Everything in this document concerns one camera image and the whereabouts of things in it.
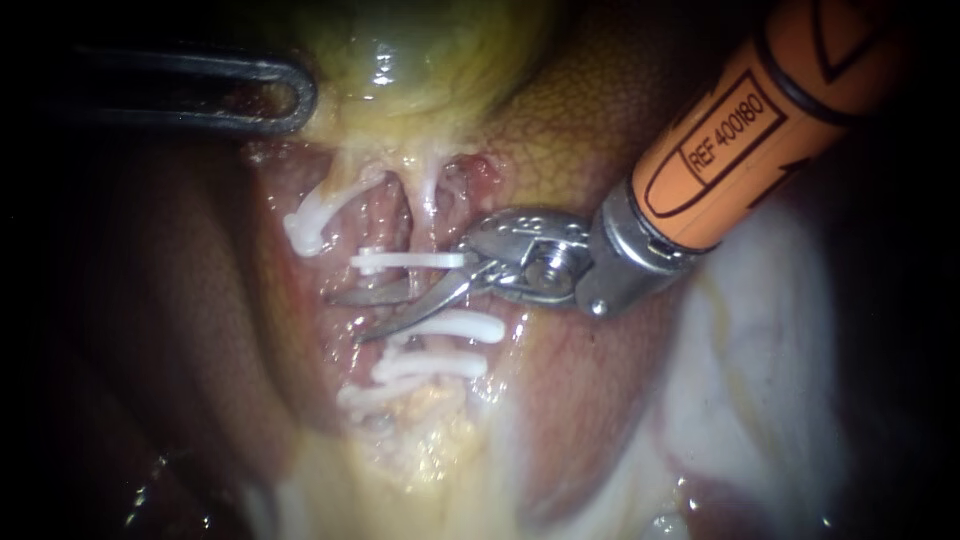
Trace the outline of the left arm instrument jaw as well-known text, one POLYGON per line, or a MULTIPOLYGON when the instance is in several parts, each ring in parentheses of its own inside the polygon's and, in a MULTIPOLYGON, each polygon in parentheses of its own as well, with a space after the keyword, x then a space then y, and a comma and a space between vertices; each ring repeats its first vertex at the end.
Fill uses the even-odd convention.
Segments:
POLYGON ((302 129, 317 103, 298 62, 230 48, 76 45, 70 118, 91 124, 276 136, 302 129))

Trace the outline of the right arm instrument jaw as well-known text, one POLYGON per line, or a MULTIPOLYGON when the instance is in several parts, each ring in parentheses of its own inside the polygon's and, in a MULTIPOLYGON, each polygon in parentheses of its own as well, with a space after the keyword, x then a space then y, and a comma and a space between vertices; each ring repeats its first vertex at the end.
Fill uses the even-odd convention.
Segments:
POLYGON ((491 284, 483 280, 469 279, 463 275, 446 275, 402 312, 359 332, 355 336, 355 343, 364 344, 411 329, 464 300, 469 293, 483 294, 490 288, 491 284))
POLYGON ((410 303, 416 308, 447 308, 461 300, 472 289, 483 288, 489 272, 488 263, 469 263, 447 270, 427 286, 416 284, 412 274, 372 287, 342 290, 326 297, 338 306, 377 307, 410 303))

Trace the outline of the right arm instrument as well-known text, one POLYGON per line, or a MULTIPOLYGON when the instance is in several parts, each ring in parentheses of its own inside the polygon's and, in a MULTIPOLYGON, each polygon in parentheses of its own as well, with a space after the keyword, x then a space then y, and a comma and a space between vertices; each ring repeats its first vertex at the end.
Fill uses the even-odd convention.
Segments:
POLYGON ((494 262, 494 293, 519 304, 576 307, 617 317, 668 287, 705 255, 655 230, 632 189, 614 187, 592 219, 546 207, 511 207, 474 222, 462 244, 494 262))

